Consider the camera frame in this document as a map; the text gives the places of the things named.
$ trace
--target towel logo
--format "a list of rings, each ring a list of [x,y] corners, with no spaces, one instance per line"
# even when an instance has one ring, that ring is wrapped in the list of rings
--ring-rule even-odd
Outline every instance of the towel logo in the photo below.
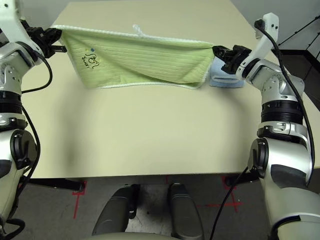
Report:
[[[97,55],[94,53],[91,54],[84,54],[85,56],[82,57],[82,61],[87,69],[94,68],[99,66],[99,62],[96,60]]]

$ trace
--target blue cloth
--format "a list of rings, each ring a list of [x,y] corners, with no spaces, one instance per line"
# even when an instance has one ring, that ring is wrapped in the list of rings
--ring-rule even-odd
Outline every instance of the blue cloth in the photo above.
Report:
[[[221,70],[225,63],[215,57],[210,67],[210,86],[219,88],[242,88],[244,80],[238,80],[235,74],[228,74]]]

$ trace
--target red tape marking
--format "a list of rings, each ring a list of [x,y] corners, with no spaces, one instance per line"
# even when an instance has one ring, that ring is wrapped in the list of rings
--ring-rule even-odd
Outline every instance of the red tape marking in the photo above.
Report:
[[[76,196],[73,219],[76,219],[76,217],[77,217],[77,212],[78,212],[78,207],[79,207],[79,198],[80,198],[80,196],[83,196],[83,195],[86,194],[86,187],[87,187],[87,181],[84,181],[84,189],[83,189],[83,191],[82,192],[74,191],[72,193],[72,195]]]

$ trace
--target black cable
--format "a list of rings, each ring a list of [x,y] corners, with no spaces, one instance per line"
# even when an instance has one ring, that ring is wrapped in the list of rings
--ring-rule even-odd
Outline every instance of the black cable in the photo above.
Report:
[[[7,234],[5,237],[4,237],[4,240],[10,240],[10,239],[13,239],[14,237],[16,237],[19,233],[21,233],[24,229],[25,229],[25,222],[21,219],[17,219],[17,218],[12,218],[12,219],[7,219],[6,220],[6,223],[7,224],[11,224],[11,225],[16,225],[16,226],[19,226],[18,229],[16,229],[15,231]]]
[[[48,68],[48,71],[49,71],[49,80],[48,80],[48,82],[47,82],[45,85],[43,85],[43,86],[22,91],[23,94],[31,93],[31,92],[35,92],[35,91],[39,91],[39,90],[45,89],[45,88],[48,87],[48,86],[51,84],[51,82],[52,82],[53,74],[52,74],[52,69],[51,69],[51,67],[50,67],[50,64],[47,62],[46,58],[45,58],[44,56],[42,56],[40,53],[34,51],[34,54],[35,54],[38,58],[40,58],[40,59],[42,60],[42,62],[44,62],[44,64],[46,65],[46,67]]]
[[[308,131],[308,134],[309,134],[309,142],[310,142],[310,154],[311,154],[311,161],[312,161],[312,169],[311,169],[311,175],[310,175],[309,181],[307,183],[307,184],[309,184],[311,176],[312,176],[313,171],[314,171],[314,167],[315,167],[315,143],[314,143],[314,136],[312,134],[312,130],[311,130],[310,122],[309,122],[309,119],[308,119],[307,111],[306,111],[305,106],[304,106],[304,102],[303,102],[301,96],[299,95],[298,90],[296,89],[295,85],[292,83],[291,79],[289,78],[289,76],[287,74],[287,71],[285,69],[285,65],[284,65],[283,60],[282,60],[281,51],[280,51],[279,47],[277,46],[277,43],[275,42],[275,40],[273,39],[272,36],[270,36],[265,31],[265,29],[263,29],[259,25],[259,23],[257,21],[254,23],[254,27],[256,29],[258,29],[262,34],[264,34],[271,41],[271,43],[272,43],[272,45],[273,45],[273,47],[275,49],[275,53],[276,53],[275,56],[278,58],[278,61],[279,61],[279,66],[280,66],[281,72],[282,72],[285,80],[289,84],[289,86],[292,88],[292,91],[294,92],[295,97],[296,97],[297,101],[300,104],[301,111],[302,111],[302,114],[303,114],[303,117],[304,117],[304,121],[305,121],[305,124],[306,124],[306,128],[307,128],[307,131]]]
[[[214,220],[214,223],[213,223],[213,227],[212,227],[212,231],[211,231],[211,235],[210,235],[209,240],[213,240],[213,238],[214,238],[214,234],[215,234],[216,226],[217,226],[217,223],[218,223],[218,219],[219,219],[219,217],[220,217],[220,214],[221,214],[221,212],[222,212],[222,209],[224,208],[224,206],[225,206],[225,204],[226,204],[226,201],[227,201],[229,195],[231,194],[232,190],[233,190],[233,189],[235,188],[235,186],[237,185],[237,182],[239,181],[239,179],[241,178],[241,176],[242,176],[243,174],[245,174],[247,170],[248,170],[248,167],[246,167],[246,168],[243,170],[243,172],[239,174],[239,176],[238,176],[238,177],[236,178],[236,180],[233,182],[233,184],[232,184],[232,186],[230,187],[229,191],[228,191],[227,194],[225,195],[225,197],[224,197],[224,199],[223,199],[223,201],[222,201],[222,203],[221,203],[221,206],[220,206],[220,208],[219,208],[219,211],[218,211],[218,213],[217,213],[217,215],[216,215],[216,217],[215,217],[215,220]]]
[[[21,183],[20,187],[17,189],[16,191],[16,199],[19,197],[19,195],[21,194],[21,192],[23,191],[23,189],[26,187],[27,183],[29,182],[32,174],[34,173],[35,169],[36,169],[36,166],[39,162],[39,159],[40,159],[40,153],[41,153],[41,145],[40,145],[40,139],[39,139],[39,136],[38,136],[38,133],[37,133],[37,130],[33,124],[33,122],[31,121],[31,118],[29,116],[29,114],[27,113],[26,109],[22,106],[22,111],[23,111],[23,114],[25,115],[31,129],[32,129],[32,132],[33,132],[33,135],[34,135],[34,138],[35,138],[35,143],[36,143],[36,151],[37,151],[37,155],[36,155],[36,158],[32,164],[32,167],[28,173],[28,175],[25,177],[25,179],[23,180],[23,182]]]

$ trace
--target table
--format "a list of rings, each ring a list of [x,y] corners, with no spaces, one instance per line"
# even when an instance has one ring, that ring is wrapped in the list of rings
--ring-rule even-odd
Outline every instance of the table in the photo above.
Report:
[[[212,42],[253,49],[254,29],[229,0],[71,2],[55,24]],[[270,54],[268,59],[275,61]],[[241,89],[131,86],[87,90],[67,54],[49,63],[53,82],[22,102],[41,140],[34,178],[234,173],[242,171],[256,138],[261,94]],[[22,88],[48,79],[44,64]],[[320,112],[304,95],[315,146]],[[316,151],[317,167],[320,166]]]

